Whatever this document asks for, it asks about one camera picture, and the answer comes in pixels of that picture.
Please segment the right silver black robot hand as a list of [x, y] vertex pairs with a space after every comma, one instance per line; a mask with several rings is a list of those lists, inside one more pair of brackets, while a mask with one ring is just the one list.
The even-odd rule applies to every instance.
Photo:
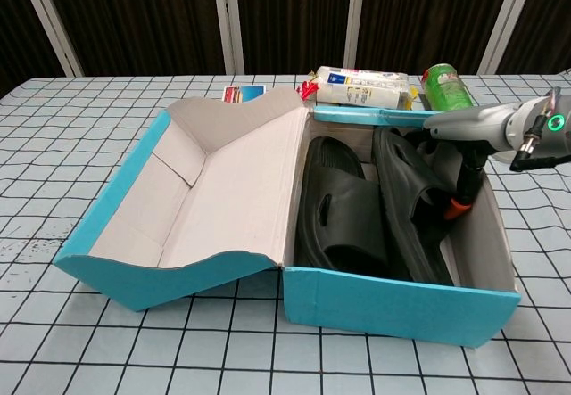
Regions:
[[458, 218], [472, 208], [488, 157], [517, 149], [525, 124], [526, 115], [518, 103], [441, 112], [424, 121], [422, 138], [450, 143], [461, 155], [456, 193], [443, 213], [446, 220]]

